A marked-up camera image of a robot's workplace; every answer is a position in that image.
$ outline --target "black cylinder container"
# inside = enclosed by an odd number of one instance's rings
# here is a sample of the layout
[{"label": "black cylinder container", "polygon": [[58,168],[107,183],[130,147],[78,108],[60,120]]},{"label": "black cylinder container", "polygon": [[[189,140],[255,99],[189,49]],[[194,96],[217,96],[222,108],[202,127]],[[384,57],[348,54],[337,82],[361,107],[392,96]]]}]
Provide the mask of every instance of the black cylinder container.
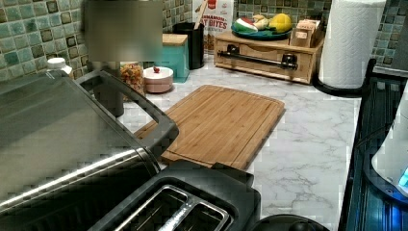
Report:
[{"label": "black cylinder container", "polygon": [[190,70],[204,66],[204,25],[200,24],[197,30],[194,30],[194,25],[192,22],[184,22],[173,26],[174,34],[188,36]]}]

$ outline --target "fruit bowl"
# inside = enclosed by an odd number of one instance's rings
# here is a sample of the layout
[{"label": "fruit bowl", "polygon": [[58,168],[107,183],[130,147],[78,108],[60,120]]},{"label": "fruit bowl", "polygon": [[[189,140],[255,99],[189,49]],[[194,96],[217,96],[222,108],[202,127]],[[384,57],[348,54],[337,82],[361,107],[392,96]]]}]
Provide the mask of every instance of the fruit bowl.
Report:
[{"label": "fruit bowl", "polygon": [[258,32],[239,32],[234,25],[231,26],[232,34],[236,37],[240,37],[243,39],[255,39],[255,40],[281,40],[281,39],[287,39],[292,32],[292,29],[285,32],[278,34],[274,30],[264,30],[264,31],[258,31]]}]

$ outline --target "marble countertop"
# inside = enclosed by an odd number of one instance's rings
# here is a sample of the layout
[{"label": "marble countertop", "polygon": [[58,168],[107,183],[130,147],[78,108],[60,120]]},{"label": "marble countertop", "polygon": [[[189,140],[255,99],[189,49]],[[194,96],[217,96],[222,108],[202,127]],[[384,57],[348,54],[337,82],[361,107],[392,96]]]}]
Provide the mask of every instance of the marble countertop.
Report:
[{"label": "marble countertop", "polygon": [[[147,98],[163,111],[202,85],[245,90],[285,103],[285,112],[248,168],[261,193],[261,218],[293,214],[337,230],[360,99],[340,98],[313,86],[215,67],[213,56],[186,83]],[[151,118],[125,103],[119,119],[131,132]]]}]

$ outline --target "wooden cutting board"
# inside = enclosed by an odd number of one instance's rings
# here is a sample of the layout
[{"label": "wooden cutting board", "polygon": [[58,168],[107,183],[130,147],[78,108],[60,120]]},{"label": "wooden cutting board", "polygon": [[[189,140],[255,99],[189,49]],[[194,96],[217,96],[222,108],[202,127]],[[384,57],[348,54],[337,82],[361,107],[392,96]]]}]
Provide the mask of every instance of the wooden cutting board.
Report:
[{"label": "wooden cutting board", "polygon": [[[162,155],[211,167],[216,162],[245,170],[284,111],[284,103],[262,95],[203,86],[166,111],[180,134]],[[135,135],[143,139],[152,121]]]}]

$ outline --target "tile backsplash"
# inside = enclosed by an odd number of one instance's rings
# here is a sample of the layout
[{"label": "tile backsplash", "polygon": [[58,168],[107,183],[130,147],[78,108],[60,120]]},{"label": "tile backsplash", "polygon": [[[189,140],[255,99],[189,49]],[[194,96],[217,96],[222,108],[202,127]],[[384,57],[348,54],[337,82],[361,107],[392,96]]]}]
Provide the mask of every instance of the tile backsplash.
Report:
[{"label": "tile backsplash", "polygon": [[[0,82],[46,69],[47,59],[63,57],[74,76],[87,73],[87,48],[79,33],[83,0],[0,0]],[[388,0],[372,57],[390,66],[406,16],[407,0]],[[287,13],[295,23],[321,12],[327,25],[331,0],[238,0],[234,17]],[[163,31],[193,21],[192,0],[163,0]]]},{"label": "tile backsplash", "polygon": [[[88,72],[79,33],[83,0],[0,0],[0,82],[43,71],[65,58],[75,78]],[[163,29],[191,19],[191,0],[163,0]]]}]

